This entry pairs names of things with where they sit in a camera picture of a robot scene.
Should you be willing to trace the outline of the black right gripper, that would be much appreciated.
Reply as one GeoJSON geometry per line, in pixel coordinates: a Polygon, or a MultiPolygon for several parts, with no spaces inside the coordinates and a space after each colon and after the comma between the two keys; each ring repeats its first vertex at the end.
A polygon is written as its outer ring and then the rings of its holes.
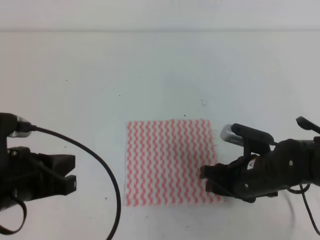
{"type": "Polygon", "coordinates": [[[203,165],[200,167],[200,179],[226,178],[225,187],[213,181],[207,181],[205,191],[218,196],[228,196],[254,203],[257,198],[277,197],[279,179],[279,155],[241,156],[229,163],[203,165]]]}

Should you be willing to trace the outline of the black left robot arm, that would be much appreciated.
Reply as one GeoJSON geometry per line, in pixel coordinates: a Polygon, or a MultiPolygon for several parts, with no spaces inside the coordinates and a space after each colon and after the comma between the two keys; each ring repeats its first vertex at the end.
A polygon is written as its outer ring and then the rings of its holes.
{"type": "Polygon", "coordinates": [[[77,189],[70,172],[76,158],[70,154],[33,153],[28,147],[7,146],[8,138],[26,138],[29,122],[11,113],[0,115],[0,209],[52,196],[67,196],[77,189]]]}

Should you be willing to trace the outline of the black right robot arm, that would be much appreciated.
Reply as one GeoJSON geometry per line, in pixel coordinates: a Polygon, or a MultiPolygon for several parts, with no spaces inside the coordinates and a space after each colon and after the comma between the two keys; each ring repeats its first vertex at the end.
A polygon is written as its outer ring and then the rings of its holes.
{"type": "Polygon", "coordinates": [[[229,164],[200,168],[208,193],[254,203],[257,198],[276,197],[282,190],[303,194],[311,184],[320,184],[318,136],[275,142],[269,133],[234,123],[227,124],[220,137],[243,147],[243,155],[229,164]]]}

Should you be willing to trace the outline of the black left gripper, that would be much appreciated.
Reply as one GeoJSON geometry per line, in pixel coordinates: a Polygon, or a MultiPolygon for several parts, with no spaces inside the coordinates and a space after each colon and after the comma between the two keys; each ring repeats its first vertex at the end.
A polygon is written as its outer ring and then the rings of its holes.
{"type": "Polygon", "coordinates": [[[67,196],[77,190],[77,177],[67,176],[76,167],[70,154],[33,153],[27,147],[0,149],[0,210],[22,202],[67,196]],[[50,176],[42,166],[62,177],[50,176]]]}

